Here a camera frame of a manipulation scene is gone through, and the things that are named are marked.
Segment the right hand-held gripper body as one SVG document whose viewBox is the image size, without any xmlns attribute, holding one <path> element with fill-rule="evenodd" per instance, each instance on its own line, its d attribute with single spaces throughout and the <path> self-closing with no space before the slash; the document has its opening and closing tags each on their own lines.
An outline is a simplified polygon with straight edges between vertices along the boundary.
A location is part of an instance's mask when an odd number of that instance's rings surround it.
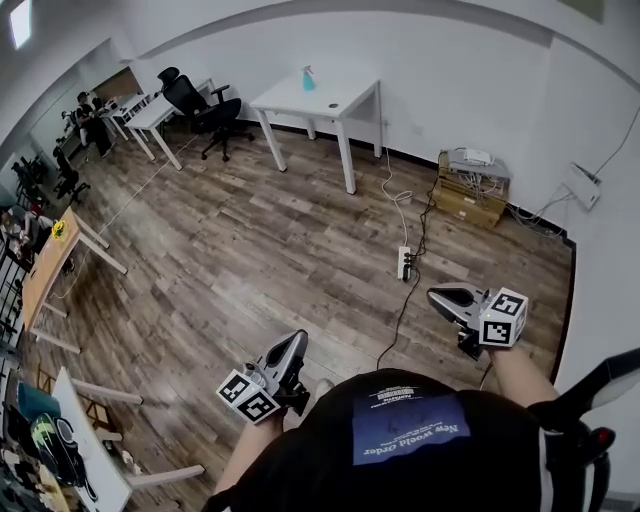
<svg viewBox="0 0 640 512">
<path fill-rule="evenodd" d="M 478 360 L 483 350 L 510 349 L 520 339 L 527 319 L 529 298 L 508 288 L 490 289 L 459 331 L 458 348 Z"/>
</svg>

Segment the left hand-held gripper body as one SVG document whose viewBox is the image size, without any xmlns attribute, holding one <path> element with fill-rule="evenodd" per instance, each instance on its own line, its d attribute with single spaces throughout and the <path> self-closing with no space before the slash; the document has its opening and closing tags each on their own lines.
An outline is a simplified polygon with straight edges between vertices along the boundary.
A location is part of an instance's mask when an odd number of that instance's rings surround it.
<svg viewBox="0 0 640 512">
<path fill-rule="evenodd" d="M 279 410 L 304 412 L 310 393 L 294 375 L 280 381 L 255 362 L 233 370 L 216 390 L 216 395 L 241 419 L 257 425 Z"/>
</svg>

